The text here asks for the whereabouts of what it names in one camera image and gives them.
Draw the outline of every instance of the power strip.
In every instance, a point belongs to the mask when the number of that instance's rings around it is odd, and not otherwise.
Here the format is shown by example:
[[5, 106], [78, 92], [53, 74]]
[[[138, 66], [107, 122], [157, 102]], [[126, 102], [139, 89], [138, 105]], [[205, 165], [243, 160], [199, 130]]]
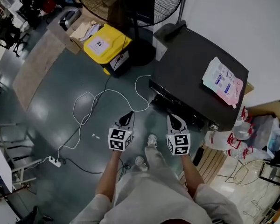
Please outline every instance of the power strip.
[[56, 167], [60, 168], [60, 166], [61, 166], [61, 162], [60, 161], [57, 161], [52, 156], [49, 156], [49, 161], [50, 161], [50, 163], [54, 164]]

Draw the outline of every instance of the black table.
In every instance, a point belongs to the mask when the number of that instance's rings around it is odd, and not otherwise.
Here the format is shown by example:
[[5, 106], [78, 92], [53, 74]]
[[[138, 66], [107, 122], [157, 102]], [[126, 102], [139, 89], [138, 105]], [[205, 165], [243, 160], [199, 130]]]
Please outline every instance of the black table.
[[[203, 85], [202, 77], [216, 56], [244, 83], [236, 109]], [[176, 107], [182, 107], [185, 116], [191, 113], [194, 119], [199, 116], [204, 122], [214, 122], [219, 131], [229, 131], [242, 104], [247, 79], [248, 70], [235, 58], [198, 33], [183, 28], [155, 66], [149, 85]]]

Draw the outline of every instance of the yellow and black trash bin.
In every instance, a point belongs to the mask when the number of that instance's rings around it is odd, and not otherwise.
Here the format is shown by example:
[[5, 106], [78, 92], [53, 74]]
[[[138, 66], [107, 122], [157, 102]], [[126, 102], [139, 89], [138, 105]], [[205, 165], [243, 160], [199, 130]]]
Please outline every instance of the yellow and black trash bin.
[[119, 77], [131, 66], [128, 51], [131, 41], [117, 29], [105, 24], [84, 43], [84, 51], [104, 67], [106, 74]]

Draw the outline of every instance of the white shirt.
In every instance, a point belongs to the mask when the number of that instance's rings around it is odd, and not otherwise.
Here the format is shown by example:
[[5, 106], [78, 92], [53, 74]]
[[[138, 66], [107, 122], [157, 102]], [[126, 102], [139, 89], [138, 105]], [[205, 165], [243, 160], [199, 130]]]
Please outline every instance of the white shirt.
[[160, 224], [169, 219], [243, 223], [235, 204], [208, 185], [200, 184], [193, 200], [176, 178], [147, 171], [123, 176], [113, 208], [108, 197], [98, 194], [70, 224]]

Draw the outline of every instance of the fan grille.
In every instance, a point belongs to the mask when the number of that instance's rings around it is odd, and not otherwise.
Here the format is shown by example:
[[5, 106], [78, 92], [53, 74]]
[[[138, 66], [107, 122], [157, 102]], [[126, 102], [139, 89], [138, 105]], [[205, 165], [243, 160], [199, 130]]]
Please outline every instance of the fan grille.
[[178, 8], [181, 0], [80, 0], [93, 14], [101, 19], [121, 25], [133, 24], [133, 11], [137, 14], [139, 27], [157, 24]]

